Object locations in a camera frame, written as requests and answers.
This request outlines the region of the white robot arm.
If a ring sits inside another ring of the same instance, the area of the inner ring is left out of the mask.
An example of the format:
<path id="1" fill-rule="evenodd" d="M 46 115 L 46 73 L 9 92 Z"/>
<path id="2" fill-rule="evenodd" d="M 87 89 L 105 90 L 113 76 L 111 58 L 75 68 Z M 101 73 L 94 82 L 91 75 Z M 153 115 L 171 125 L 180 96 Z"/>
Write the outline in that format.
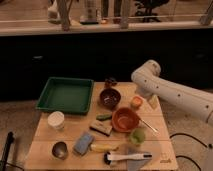
<path id="1" fill-rule="evenodd" d="M 160 78 L 161 67 L 148 60 L 131 74 L 138 93 L 147 98 L 152 94 L 187 111 L 213 126 L 213 94 Z"/>

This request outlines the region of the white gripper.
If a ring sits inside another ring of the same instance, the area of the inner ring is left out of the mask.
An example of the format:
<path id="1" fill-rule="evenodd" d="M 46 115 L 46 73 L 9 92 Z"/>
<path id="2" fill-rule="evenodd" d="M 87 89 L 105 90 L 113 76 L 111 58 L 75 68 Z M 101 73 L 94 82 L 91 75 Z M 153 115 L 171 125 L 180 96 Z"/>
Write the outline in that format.
<path id="1" fill-rule="evenodd" d="M 146 89 L 141 86 L 136 87 L 136 92 L 143 97 L 144 99 L 148 99 L 148 103 L 152 109 L 156 109 L 158 106 L 158 98 L 156 95 L 156 91 L 154 89 Z"/>

